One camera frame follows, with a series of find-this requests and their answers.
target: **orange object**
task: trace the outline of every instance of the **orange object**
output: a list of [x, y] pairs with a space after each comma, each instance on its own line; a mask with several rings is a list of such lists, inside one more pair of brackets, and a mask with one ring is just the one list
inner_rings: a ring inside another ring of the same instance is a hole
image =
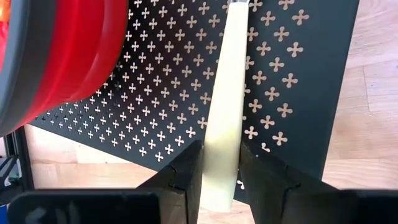
[[0, 0], [0, 21], [10, 21], [11, 0]]

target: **black metal pegboard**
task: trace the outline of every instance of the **black metal pegboard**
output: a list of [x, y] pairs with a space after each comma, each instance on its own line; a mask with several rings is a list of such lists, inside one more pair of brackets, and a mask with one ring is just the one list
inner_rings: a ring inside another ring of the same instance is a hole
[[[250, 3], [243, 139], [318, 178], [357, 5]], [[65, 103], [32, 124], [160, 170], [204, 138], [228, 4], [131, 0], [129, 8], [109, 80], [91, 98]], [[239, 180], [240, 200], [243, 188]]]

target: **wooden surface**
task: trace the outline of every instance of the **wooden surface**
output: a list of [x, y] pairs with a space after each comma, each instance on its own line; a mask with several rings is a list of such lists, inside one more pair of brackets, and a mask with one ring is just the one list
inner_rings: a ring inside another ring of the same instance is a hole
[[[398, 188], [398, 1], [361, 0], [323, 180]], [[37, 188], [135, 187], [153, 170], [27, 126]], [[200, 210], [199, 223], [253, 223], [245, 204]]]

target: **wooden floor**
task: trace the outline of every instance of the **wooden floor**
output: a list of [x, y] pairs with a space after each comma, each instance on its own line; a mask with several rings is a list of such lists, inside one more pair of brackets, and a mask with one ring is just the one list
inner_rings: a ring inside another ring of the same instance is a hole
[[[323, 180], [398, 188], [398, 1], [361, 0]], [[37, 188], [134, 187], [153, 170], [27, 126]], [[199, 223], [252, 223], [247, 205], [200, 210]]]

